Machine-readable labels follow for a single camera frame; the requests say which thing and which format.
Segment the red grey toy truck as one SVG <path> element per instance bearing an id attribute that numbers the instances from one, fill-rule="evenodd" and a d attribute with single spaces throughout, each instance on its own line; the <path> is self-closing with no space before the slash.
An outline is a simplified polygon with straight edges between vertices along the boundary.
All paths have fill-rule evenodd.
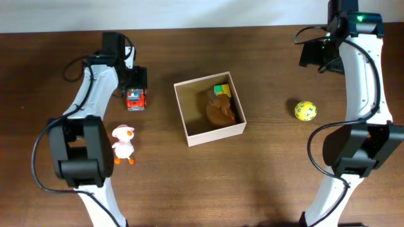
<path id="1" fill-rule="evenodd" d="M 142 111 L 146 108 L 145 89 L 129 88 L 126 91 L 126 106 L 129 111 Z"/>

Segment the multicolour puzzle cube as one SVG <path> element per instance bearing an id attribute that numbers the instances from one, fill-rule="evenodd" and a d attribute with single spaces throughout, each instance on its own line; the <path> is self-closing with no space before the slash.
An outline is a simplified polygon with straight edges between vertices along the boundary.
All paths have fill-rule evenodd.
<path id="1" fill-rule="evenodd" d="M 231 90 L 229 84 L 220 84 L 213 87 L 213 92 L 215 96 L 227 95 L 229 99 L 232 98 Z"/>

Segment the brown plush toy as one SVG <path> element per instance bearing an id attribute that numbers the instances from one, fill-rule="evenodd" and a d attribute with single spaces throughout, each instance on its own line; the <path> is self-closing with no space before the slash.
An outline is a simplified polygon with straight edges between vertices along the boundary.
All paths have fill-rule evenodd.
<path id="1" fill-rule="evenodd" d="M 206 116 L 210 124 L 215 127 L 228 127 L 236 125 L 236 115 L 230 98 L 227 95 L 218 95 L 206 105 Z"/>

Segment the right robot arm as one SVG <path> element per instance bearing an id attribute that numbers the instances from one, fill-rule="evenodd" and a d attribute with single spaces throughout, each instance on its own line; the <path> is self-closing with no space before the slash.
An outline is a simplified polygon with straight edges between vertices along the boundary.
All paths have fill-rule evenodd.
<path id="1" fill-rule="evenodd" d="M 384 95 L 382 16 L 361 12 L 357 1 L 330 0 L 323 30 L 325 36 L 303 41 L 299 64 L 344 75 L 347 112 L 343 122 L 328 124 L 324 178 L 300 226 L 337 226 L 355 188 L 403 142 Z"/>

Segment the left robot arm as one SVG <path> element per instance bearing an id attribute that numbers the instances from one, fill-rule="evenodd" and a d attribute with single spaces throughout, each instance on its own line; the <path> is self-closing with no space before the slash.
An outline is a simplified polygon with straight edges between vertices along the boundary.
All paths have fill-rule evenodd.
<path id="1" fill-rule="evenodd" d="M 117 88 L 127 88 L 146 69 L 134 66 L 136 49 L 122 33 L 104 32 L 102 48 L 80 57 L 82 84 L 71 106 L 45 132 L 56 176 L 77 194 L 94 226 L 127 226 L 112 189 L 114 152 L 103 118 Z"/>

